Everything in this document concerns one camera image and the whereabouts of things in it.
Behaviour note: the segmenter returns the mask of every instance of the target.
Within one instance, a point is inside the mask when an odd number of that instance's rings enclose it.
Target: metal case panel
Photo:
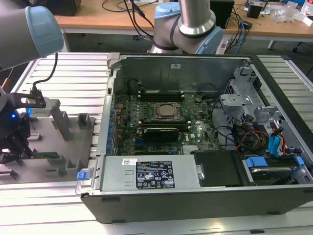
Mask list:
[[[81,199],[100,223],[284,214],[310,202],[313,187],[232,192],[89,196]]]

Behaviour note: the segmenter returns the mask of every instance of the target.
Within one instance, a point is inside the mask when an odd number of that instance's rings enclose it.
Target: workbench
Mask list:
[[[102,8],[102,2],[103,0],[82,0],[81,7],[76,16],[61,16],[58,19],[58,24],[65,36],[66,42],[63,52],[69,51],[66,33],[137,34],[127,12],[109,12]],[[115,6],[118,2],[121,2],[121,0],[109,0],[105,3],[105,7],[118,10]],[[260,15],[257,19],[247,18],[246,12],[243,11],[244,6],[239,7],[244,2],[245,0],[235,0],[234,7],[243,20],[253,23],[247,38],[268,41],[313,42],[313,27],[308,27],[299,21],[294,23],[275,23],[269,15]],[[152,23],[154,23],[156,6],[157,4],[151,4],[142,7],[146,17]],[[136,15],[136,20],[142,29],[146,30],[149,34],[153,34],[153,28],[138,14]],[[231,19],[227,28],[224,29],[223,41],[228,41],[234,37],[237,30],[238,25],[234,22],[234,19]]]
[[[60,109],[69,117],[86,112],[96,119],[89,154],[89,167],[95,166],[101,114],[109,74],[107,53],[60,53],[54,76],[39,84],[45,96],[58,98]],[[290,102],[308,125],[312,121],[312,83],[292,61],[280,56],[260,56],[260,60],[279,84]],[[54,55],[30,62],[12,92],[29,92],[38,78],[47,77]],[[297,92],[292,87],[297,85]],[[100,224],[75,194],[76,182],[0,185],[0,231],[7,234],[65,234],[70,232],[102,235],[146,234],[252,234],[307,235],[313,229],[313,202],[283,215],[262,215]]]

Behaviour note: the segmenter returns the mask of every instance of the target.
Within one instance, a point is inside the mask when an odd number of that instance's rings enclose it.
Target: metal bracket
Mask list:
[[[115,67],[118,66],[118,63],[121,61],[121,57],[120,57],[120,54],[119,52],[112,52],[110,54],[108,54],[108,58],[107,58],[107,65],[108,65],[108,68],[111,70],[111,69],[114,69]]]

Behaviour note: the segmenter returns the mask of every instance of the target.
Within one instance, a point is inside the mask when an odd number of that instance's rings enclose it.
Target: blue tab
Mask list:
[[[280,138],[278,136],[270,136],[268,141],[268,150],[271,154],[275,155],[275,157],[279,158],[278,148],[280,144]]]
[[[89,180],[89,172],[78,172],[77,180]]]
[[[297,160],[299,165],[304,165],[304,161],[303,161],[303,159],[301,157],[298,156],[295,159]]]
[[[248,165],[249,168],[252,167],[266,167],[268,166],[268,163],[266,162],[264,157],[249,157],[246,159],[246,164]]]

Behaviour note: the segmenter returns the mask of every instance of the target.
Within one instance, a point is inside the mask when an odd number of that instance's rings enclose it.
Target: electronic equipment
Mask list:
[[[313,133],[258,57],[107,62],[97,163],[76,188],[97,221],[282,214],[313,200]]]
[[[81,3],[82,0],[45,0],[44,6],[53,15],[75,16]]]
[[[216,26],[227,28],[234,4],[234,0],[211,0],[211,10],[216,16]]]
[[[246,14],[249,18],[257,19],[260,15],[260,12],[264,9],[265,4],[257,1],[250,1],[248,6],[248,12]]]
[[[13,0],[20,5],[26,6],[44,6],[53,15],[59,16],[75,16],[78,11],[82,0]]]

